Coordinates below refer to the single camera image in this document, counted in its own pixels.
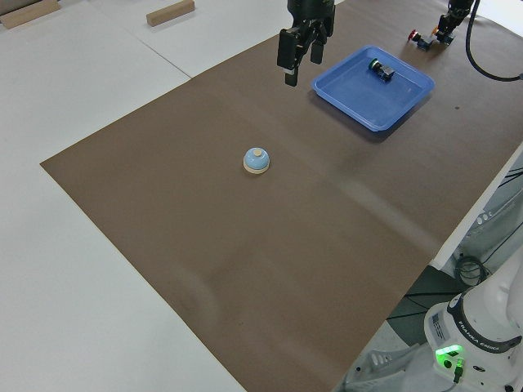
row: brown mat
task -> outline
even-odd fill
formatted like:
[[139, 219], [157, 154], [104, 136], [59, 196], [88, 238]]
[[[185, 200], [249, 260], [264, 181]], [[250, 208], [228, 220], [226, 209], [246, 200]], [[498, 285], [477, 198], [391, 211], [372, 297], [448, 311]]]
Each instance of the brown mat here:
[[[329, 391], [522, 140], [523, 83], [473, 71], [464, 26], [446, 51], [406, 43], [445, 9], [345, 2], [298, 88], [272, 38], [42, 165], [249, 392]], [[523, 64], [494, 23], [473, 41], [497, 73]], [[436, 81], [385, 136], [309, 86], [365, 44]]]

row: green light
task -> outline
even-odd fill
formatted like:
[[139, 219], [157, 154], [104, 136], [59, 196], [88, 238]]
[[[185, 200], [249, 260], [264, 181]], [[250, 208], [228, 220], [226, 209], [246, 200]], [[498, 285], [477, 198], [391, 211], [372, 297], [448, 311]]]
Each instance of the green light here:
[[445, 355], [454, 351], [463, 351], [463, 347], [460, 345], [450, 345], [449, 347], [436, 350], [436, 356]]

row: brown tabletop covering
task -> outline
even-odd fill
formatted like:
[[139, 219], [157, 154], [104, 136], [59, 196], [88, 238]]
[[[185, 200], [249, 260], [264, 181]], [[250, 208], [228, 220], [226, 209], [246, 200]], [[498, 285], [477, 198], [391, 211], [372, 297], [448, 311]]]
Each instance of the brown tabletop covering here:
[[[344, 2], [297, 88], [272, 38], [42, 165], [249, 392], [329, 391], [523, 136], [523, 82], [474, 71], [465, 26], [446, 50], [406, 42], [445, 10]], [[380, 136], [310, 88], [367, 44], [436, 81]], [[520, 70], [521, 44], [474, 28], [497, 74]], [[271, 157], [261, 176], [242, 168], [253, 146]]]

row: wooden block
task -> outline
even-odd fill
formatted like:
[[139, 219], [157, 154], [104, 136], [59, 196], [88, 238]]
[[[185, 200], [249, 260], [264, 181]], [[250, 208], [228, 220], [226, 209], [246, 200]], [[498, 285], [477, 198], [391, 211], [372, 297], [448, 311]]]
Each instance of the wooden block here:
[[169, 7], [147, 14], [147, 23], [149, 26], [157, 26], [192, 11], [194, 11], [194, 0], [183, 0]]
[[58, 10], [60, 10], [60, 4], [58, 4], [57, 0], [42, 0], [41, 2], [36, 2], [30, 6], [0, 16], [0, 22], [6, 26], [6, 29], [12, 29], [13, 27]]

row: plastic tray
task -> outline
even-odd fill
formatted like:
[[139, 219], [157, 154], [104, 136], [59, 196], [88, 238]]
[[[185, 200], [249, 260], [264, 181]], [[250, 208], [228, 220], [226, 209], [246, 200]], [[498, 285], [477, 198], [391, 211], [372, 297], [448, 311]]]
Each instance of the plastic tray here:
[[[381, 80], [369, 63], [377, 58], [396, 73]], [[362, 47], [312, 81], [316, 93], [371, 131], [385, 131], [435, 86], [404, 61], [374, 46]]]

